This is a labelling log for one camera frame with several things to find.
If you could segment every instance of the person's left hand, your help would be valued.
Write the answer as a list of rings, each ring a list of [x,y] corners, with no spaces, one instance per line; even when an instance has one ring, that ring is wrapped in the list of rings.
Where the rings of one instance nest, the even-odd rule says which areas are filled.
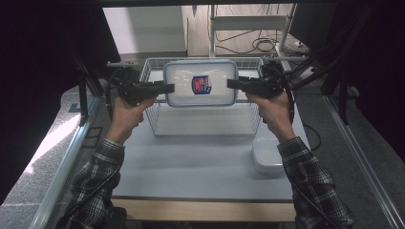
[[[132,130],[143,121],[143,111],[152,106],[156,98],[145,99],[136,107],[131,107],[120,97],[114,102],[113,121],[107,138],[123,144],[132,134]]]

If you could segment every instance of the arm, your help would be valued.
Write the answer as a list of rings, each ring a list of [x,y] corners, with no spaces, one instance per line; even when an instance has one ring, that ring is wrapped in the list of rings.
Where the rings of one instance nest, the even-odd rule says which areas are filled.
[[[331,173],[292,129],[286,93],[272,99],[253,94],[246,96],[251,102],[258,104],[259,115],[266,120],[268,129],[278,138],[278,149],[290,181],[340,228],[352,228],[354,221],[351,211],[337,196]],[[331,228],[301,197],[294,185],[292,192],[297,220],[303,223],[305,228]]]
[[[87,197],[114,170],[120,168],[124,159],[123,143],[131,136],[132,130],[143,121],[143,111],[152,106],[155,100],[147,99],[137,107],[131,107],[123,99],[116,99],[113,121],[106,138],[100,142],[92,158],[73,181],[71,191],[74,197],[69,203],[68,211]],[[119,173],[68,219],[66,228],[94,228],[108,220],[113,210],[111,195],[118,183]]]

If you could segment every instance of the shirt sleeve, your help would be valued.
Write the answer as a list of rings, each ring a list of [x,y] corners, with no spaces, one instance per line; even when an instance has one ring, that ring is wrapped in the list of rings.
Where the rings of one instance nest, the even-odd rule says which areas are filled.
[[[307,148],[300,137],[278,146],[283,164],[291,182],[340,228],[352,228],[351,210],[339,198],[330,171]],[[326,221],[302,198],[292,185],[297,218],[306,228],[330,228]]]
[[[122,165],[124,149],[122,145],[108,139],[99,143],[91,159],[75,176],[71,186],[74,197],[67,212]],[[114,208],[111,196],[118,183],[119,173],[116,173],[104,188],[68,219],[65,228],[95,228],[108,220]]]

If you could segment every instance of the wire basket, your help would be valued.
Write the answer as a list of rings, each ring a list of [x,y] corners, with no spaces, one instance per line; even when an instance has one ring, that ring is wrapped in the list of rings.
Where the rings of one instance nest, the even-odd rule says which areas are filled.
[[[212,60],[212,58],[149,58],[146,60],[141,81],[163,80],[163,68],[177,60]],[[233,57],[239,75],[259,77],[259,57]],[[146,110],[154,135],[256,135],[260,122],[258,107],[239,93],[236,103],[229,107],[173,108],[164,95]]]

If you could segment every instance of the hand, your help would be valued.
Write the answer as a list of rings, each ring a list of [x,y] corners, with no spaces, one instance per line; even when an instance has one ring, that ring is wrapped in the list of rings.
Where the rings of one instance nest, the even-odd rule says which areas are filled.
[[[249,101],[259,106],[259,116],[267,122],[267,127],[271,130],[280,143],[295,138],[295,133],[289,121],[289,105],[286,92],[279,96],[266,99],[256,94],[246,94]]]
[[[107,138],[122,144],[131,136],[132,130],[143,121],[143,111],[152,106],[156,98],[145,99],[136,107],[131,107],[120,97],[114,102],[113,121]]]

